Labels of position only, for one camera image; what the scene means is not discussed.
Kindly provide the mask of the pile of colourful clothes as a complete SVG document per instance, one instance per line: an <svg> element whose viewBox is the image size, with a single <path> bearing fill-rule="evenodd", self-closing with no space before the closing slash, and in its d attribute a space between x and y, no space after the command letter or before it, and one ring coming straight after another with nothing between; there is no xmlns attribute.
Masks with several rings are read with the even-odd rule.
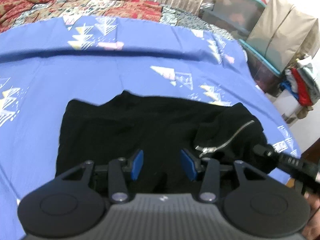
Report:
<svg viewBox="0 0 320 240"><path fill-rule="evenodd" d="M281 90L288 90L298 101L300 108L294 110L298 120L306 118L319 101L319 67L311 55L304 54L296 58L293 64L284 70Z"/></svg>

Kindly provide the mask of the upper clear storage bin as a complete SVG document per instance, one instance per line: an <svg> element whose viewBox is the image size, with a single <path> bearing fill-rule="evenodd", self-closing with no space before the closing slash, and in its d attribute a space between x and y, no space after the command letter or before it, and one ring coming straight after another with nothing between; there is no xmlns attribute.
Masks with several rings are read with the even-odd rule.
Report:
<svg viewBox="0 0 320 240"><path fill-rule="evenodd" d="M265 8L261 0L216 0L211 9L203 9L202 19L246 40Z"/></svg>

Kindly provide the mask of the beige fabric storage bag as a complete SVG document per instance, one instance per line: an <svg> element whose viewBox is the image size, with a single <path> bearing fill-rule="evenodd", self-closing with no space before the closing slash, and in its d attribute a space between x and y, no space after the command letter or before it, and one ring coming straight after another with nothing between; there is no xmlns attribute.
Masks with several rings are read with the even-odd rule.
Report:
<svg viewBox="0 0 320 240"><path fill-rule="evenodd" d="M247 43L282 72L295 58L319 50L319 20L289 0L269 0Z"/></svg>

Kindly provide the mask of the blue patterned bed sheet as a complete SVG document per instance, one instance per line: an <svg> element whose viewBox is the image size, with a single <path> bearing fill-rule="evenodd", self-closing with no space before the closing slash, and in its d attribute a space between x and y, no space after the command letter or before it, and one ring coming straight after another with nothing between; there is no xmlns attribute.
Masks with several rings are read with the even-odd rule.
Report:
<svg viewBox="0 0 320 240"><path fill-rule="evenodd" d="M224 31L96 16L22 25L1 34L1 239L24 236L20 200L54 178L67 103L101 105L124 90L220 106L240 102L276 150L301 155L253 80L246 53Z"/></svg>

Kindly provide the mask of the red floral patchwork quilt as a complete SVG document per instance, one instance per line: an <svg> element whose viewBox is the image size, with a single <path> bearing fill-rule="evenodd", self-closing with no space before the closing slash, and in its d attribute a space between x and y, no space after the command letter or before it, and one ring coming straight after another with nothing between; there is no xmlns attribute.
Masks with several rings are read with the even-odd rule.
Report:
<svg viewBox="0 0 320 240"><path fill-rule="evenodd" d="M63 18L67 25L73 25L81 16L147 20L210 31L233 40L230 32L190 12L147 0L1 0L1 32L56 17Z"/></svg>

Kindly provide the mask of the black pants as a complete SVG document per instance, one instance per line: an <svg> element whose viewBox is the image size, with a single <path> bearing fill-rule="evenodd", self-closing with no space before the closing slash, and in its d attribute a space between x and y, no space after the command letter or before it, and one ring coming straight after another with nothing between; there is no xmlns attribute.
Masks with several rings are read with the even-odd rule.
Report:
<svg viewBox="0 0 320 240"><path fill-rule="evenodd" d="M92 160L106 165L137 150L144 164L137 181L127 184L138 193L195 193L181 167L180 151L199 156L201 149L216 147L220 163L242 160L268 174L276 162L253 152L266 145L260 121L241 103L216 106L180 98L137 96L122 92L96 106L71 100L63 115L56 174Z"/></svg>

